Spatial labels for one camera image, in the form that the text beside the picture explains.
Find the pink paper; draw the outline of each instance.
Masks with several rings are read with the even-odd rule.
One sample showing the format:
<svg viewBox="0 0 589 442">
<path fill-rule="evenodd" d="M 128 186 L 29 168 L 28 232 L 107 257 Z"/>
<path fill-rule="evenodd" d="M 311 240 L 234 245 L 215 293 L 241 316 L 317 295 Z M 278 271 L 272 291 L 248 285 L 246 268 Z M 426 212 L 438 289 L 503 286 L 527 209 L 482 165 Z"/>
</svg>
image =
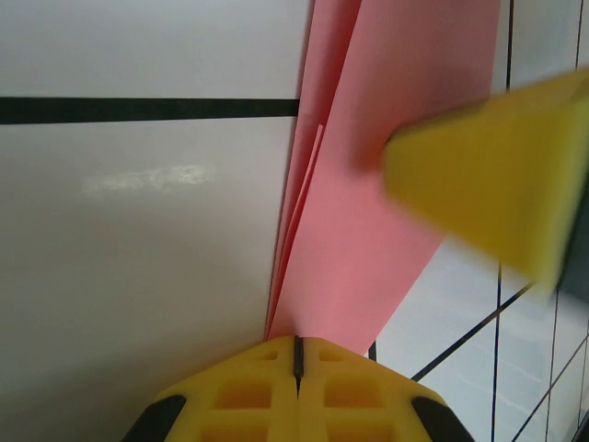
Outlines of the pink paper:
<svg viewBox="0 0 589 442">
<path fill-rule="evenodd" d="M 364 353 L 387 323 L 441 237 L 383 194 L 383 145 L 404 122 L 489 94 L 498 16 L 498 0 L 362 2 L 271 337 Z"/>
<path fill-rule="evenodd" d="M 296 199 L 296 204 L 294 205 L 294 211 L 290 222 L 288 223 L 288 227 L 286 229 L 286 235 L 284 236 L 284 244 L 290 245 L 293 244 L 295 239 L 296 230 L 298 229 L 298 225 L 301 219 L 301 214 L 303 213 L 303 208 L 305 207 L 306 196 L 309 190 L 309 185 L 311 184 L 311 177 L 313 176 L 313 172 L 315 170 L 315 165 L 317 164 L 317 156 L 319 151 L 319 146 L 321 145 L 321 140 L 323 138 L 323 126 L 320 125 L 317 129 L 317 134 L 315 136 L 315 143 L 313 144 L 313 149 L 311 151 L 311 158 L 309 159 L 308 167 L 306 168 L 305 177 L 303 179 L 301 190 L 298 194 L 298 198 Z M 288 252 L 283 253 L 282 258 L 279 263 L 279 269 L 285 269 L 286 264 L 288 263 L 290 255 L 290 250 Z M 282 289 L 283 281 L 279 280 L 276 282 L 276 292 L 280 293 Z"/>
<path fill-rule="evenodd" d="M 305 80 L 301 87 L 291 163 L 278 231 L 267 327 L 274 315 L 279 287 L 284 277 L 284 267 L 280 264 L 288 260 L 293 242 L 294 235 L 287 238 L 286 233 L 301 193 L 318 126 L 324 125 L 328 120 L 360 3 L 361 0 L 317 0 L 314 6 L 303 75 Z"/>
</svg>

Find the yellow plastic part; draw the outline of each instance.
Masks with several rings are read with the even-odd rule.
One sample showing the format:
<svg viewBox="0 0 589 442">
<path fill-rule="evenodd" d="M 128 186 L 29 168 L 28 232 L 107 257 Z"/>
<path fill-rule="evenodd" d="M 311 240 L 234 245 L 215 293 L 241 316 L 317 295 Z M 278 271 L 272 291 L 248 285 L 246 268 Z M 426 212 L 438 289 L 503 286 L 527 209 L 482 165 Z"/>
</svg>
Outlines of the yellow plastic part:
<svg viewBox="0 0 589 442">
<path fill-rule="evenodd" d="M 399 129 L 387 192 L 553 287 L 587 174 L 588 79 L 578 71 Z"/>
<path fill-rule="evenodd" d="M 411 406 L 433 391 L 319 338 L 305 338 L 297 398 L 294 338 L 278 338 L 162 391 L 187 401 L 166 442 L 429 442 Z"/>
</svg>

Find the black grout line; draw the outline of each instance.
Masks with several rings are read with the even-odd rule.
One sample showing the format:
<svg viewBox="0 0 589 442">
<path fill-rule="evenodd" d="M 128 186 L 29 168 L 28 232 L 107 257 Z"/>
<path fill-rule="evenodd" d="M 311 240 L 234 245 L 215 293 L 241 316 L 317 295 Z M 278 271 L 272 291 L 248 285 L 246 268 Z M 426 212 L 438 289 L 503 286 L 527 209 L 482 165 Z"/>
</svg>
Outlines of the black grout line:
<svg viewBox="0 0 589 442">
<path fill-rule="evenodd" d="M 0 97 L 0 124 L 294 117 L 298 99 Z"/>
<path fill-rule="evenodd" d="M 497 269 L 497 309 L 501 306 L 501 281 L 502 268 L 499 264 Z M 499 366 L 499 319 L 501 314 L 497 315 L 495 321 L 495 349 L 493 352 L 493 396 L 491 403 L 491 442 L 495 442 L 495 411 L 497 407 L 497 369 Z"/>
<path fill-rule="evenodd" d="M 559 316 L 559 297 L 560 297 L 560 290 L 557 289 L 556 291 L 556 305 L 554 306 L 554 327 L 552 329 L 552 356 L 550 357 L 550 383 L 549 383 L 549 402 L 548 402 L 548 411 L 546 413 L 546 434 L 544 435 L 545 442 L 549 440 L 549 418 L 550 418 L 550 397 L 552 396 L 552 377 L 554 375 L 554 348 L 556 346 L 556 323 L 558 321 Z"/>
<path fill-rule="evenodd" d="M 579 350 L 581 350 L 581 347 L 583 347 L 584 344 L 587 345 L 587 339 L 588 339 L 588 337 L 585 336 L 581 340 L 581 343 L 579 343 L 579 345 L 577 346 L 577 348 L 575 349 L 575 351 L 572 352 L 572 356 L 569 358 L 569 360 L 567 361 L 567 363 L 564 365 L 564 367 L 562 368 L 562 370 L 560 371 L 560 373 L 556 377 L 556 379 L 554 379 L 554 381 L 550 381 L 549 389 L 546 391 L 546 393 L 544 393 L 544 396 L 542 396 L 540 398 L 540 400 L 537 402 L 537 405 L 536 405 L 536 407 L 534 407 L 534 410 L 532 410 L 532 413 L 530 413 L 530 415 L 527 416 L 527 419 L 525 419 L 524 424 L 521 426 L 521 428 L 519 429 L 519 431 L 515 434 L 515 437 L 512 439 L 512 442 L 514 442 L 522 434 L 522 432 L 524 431 L 524 429 L 527 426 L 527 424 L 532 420 L 532 417 L 534 417 L 534 414 L 537 412 L 537 409 L 540 408 L 540 405 L 542 405 L 542 402 L 547 397 L 550 396 L 550 392 L 552 391 L 552 389 L 554 388 L 554 386 L 556 385 L 556 383 L 559 381 L 560 377 L 564 374 L 564 372 L 566 371 L 566 369 L 569 367 L 569 365 L 571 364 L 571 362 L 574 359 L 574 357 L 577 356 L 577 354 L 579 353 Z M 547 413 L 546 428 L 547 428 L 547 432 L 548 432 L 548 428 L 549 428 L 548 413 Z"/>
<path fill-rule="evenodd" d="M 495 309 L 489 316 L 487 316 L 484 320 L 479 322 L 475 325 L 472 329 L 470 329 L 464 336 L 458 339 L 455 343 L 450 345 L 446 348 L 442 353 L 440 353 L 432 362 L 430 362 L 427 366 L 422 368 L 419 372 L 417 372 L 411 379 L 419 382 L 425 375 L 431 372 L 434 368 L 439 366 L 442 362 L 446 360 L 448 356 L 450 356 L 453 352 L 455 352 L 458 348 L 460 348 L 466 341 L 472 338 L 475 334 L 480 332 L 480 330 L 487 324 L 489 324 L 492 320 L 497 318 L 500 312 L 504 311 L 506 308 L 511 306 L 521 295 L 527 292 L 533 285 L 528 284 L 522 287 L 515 295 L 507 299 L 503 302 L 499 308 Z"/>
<path fill-rule="evenodd" d="M 589 336 L 589 319 L 587 319 L 587 333 L 585 334 L 585 358 L 583 360 L 583 374 L 581 375 L 581 394 L 579 395 L 579 415 L 577 417 L 577 429 L 581 426 L 581 407 L 583 404 L 583 384 L 585 383 L 585 366 L 587 363 L 587 336 Z"/>
<path fill-rule="evenodd" d="M 574 59 L 574 68 L 579 67 L 579 48 L 581 46 L 581 26 L 583 25 L 583 5 L 584 0 L 581 0 L 581 9 L 579 10 L 579 28 L 577 31 L 577 53 Z"/>
<path fill-rule="evenodd" d="M 507 75 L 505 76 L 505 88 L 512 85 L 512 49 L 514 46 L 514 0 L 509 1 L 509 31 L 507 34 Z"/>
<path fill-rule="evenodd" d="M 376 341 L 368 349 L 368 359 L 372 359 L 376 362 Z"/>
<path fill-rule="evenodd" d="M 295 336 L 293 341 L 293 376 L 296 382 L 296 397 L 301 389 L 301 380 L 305 375 L 305 338 Z"/>
</svg>

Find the blurry yellow object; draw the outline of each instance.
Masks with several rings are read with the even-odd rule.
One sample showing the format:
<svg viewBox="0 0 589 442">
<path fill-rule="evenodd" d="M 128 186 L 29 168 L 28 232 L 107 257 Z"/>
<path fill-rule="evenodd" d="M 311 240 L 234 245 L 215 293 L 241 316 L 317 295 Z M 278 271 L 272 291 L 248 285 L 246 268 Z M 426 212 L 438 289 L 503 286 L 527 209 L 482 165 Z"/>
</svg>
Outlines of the blurry yellow object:
<svg viewBox="0 0 589 442">
<path fill-rule="evenodd" d="M 399 129 L 387 191 L 553 287 L 587 174 L 588 79 L 578 71 Z"/>
<path fill-rule="evenodd" d="M 319 338 L 278 338 L 163 391 L 124 442 L 472 440 L 443 400 Z"/>
</svg>

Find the white tile wall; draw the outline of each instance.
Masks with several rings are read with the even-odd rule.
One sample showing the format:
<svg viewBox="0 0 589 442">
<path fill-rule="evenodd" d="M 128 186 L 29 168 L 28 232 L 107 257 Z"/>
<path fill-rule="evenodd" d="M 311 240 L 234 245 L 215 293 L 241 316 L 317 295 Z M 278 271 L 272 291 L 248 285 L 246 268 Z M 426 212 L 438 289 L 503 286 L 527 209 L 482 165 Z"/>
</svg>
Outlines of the white tile wall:
<svg viewBox="0 0 589 442">
<path fill-rule="evenodd" d="M 587 334 L 588 308 L 589 306 L 573 297 L 559 295 L 554 337 L 554 378 L 559 375 Z"/>
<path fill-rule="evenodd" d="M 538 301 L 538 297 L 543 296 L 538 290 L 537 287 L 530 289 L 500 317 L 495 414 L 497 442 L 514 438 L 549 389 L 554 303 L 546 305 Z M 546 427 L 546 415 L 543 422 L 537 420 L 538 416 L 535 416 L 534 422 L 528 425 Z M 527 435 L 535 432 L 535 429 L 526 427 Z"/>
<path fill-rule="evenodd" d="M 509 42 L 509 3 L 510 0 L 500 0 L 501 10 L 497 26 L 497 41 L 495 42 L 495 59 L 493 62 L 493 76 L 491 79 L 491 94 L 502 94 L 505 91 L 507 77 L 507 47 Z"/>
<path fill-rule="evenodd" d="M 579 66 L 589 64 L 589 5 L 583 5 L 583 19 L 581 22 L 581 44 L 579 45 Z"/>
<path fill-rule="evenodd" d="M 261 341 L 293 122 L 0 127 L 0 439 L 118 440 Z"/>
<path fill-rule="evenodd" d="M 477 442 L 491 440 L 494 342 L 493 320 L 421 380 L 442 395 Z"/>
<path fill-rule="evenodd" d="M 297 95 L 309 0 L 0 0 L 0 96 Z"/>
<path fill-rule="evenodd" d="M 510 267 L 502 265 L 501 269 L 502 280 L 501 280 L 501 303 L 508 301 L 513 295 L 518 293 L 522 288 L 527 285 L 532 285 L 530 280 L 522 276 L 519 272 L 516 272 Z M 538 302 L 547 305 L 550 301 L 553 301 L 553 294 L 549 293 L 546 289 L 541 287 L 535 287 L 534 293 L 536 294 L 533 298 Z"/>
<path fill-rule="evenodd" d="M 516 0 L 512 87 L 574 69 L 581 0 Z"/>
<path fill-rule="evenodd" d="M 549 417 L 548 412 L 549 412 L 549 401 L 548 401 L 548 399 L 545 399 L 540 404 L 540 406 L 538 407 L 538 409 L 536 410 L 536 412 L 534 413 L 534 415 L 532 416 L 532 418 L 527 423 L 524 430 L 520 433 L 520 435 L 517 437 L 516 440 L 518 442 L 540 442 L 542 440 L 545 440 L 546 426 L 548 424 L 548 417 Z M 498 429 L 505 427 L 505 425 L 502 425 L 502 422 L 497 422 L 497 425 L 499 426 Z M 497 438 L 495 440 L 512 440 L 512 439 Z"/>
<path fill-rule="evenodd" d="M 579 425 L 583 421 L 583 418 L 589 412 L 589 364 L 587 364 L 587 359 L 589 359 L 589 352 L 587 352 L 587 344 L 588 342 L 585 341 L 584 349 L 581 351 L 583 352 L 583 358 L 585 360 L 583 366 L 583 390 L 581 392 L 581 407 L 579 410 Z"/>
<path fill-rule="evenodd" d="M 492 313 L 496 265 L 446 239 L 378 336 L 378 362 L 411 377 Z"/>
<path fill-rule="evenodd" d="M 548 442 L 570 442 L 577 431 L 583 362 L 584 352 L 580 351 L 552 387 Z"/>
</svg>

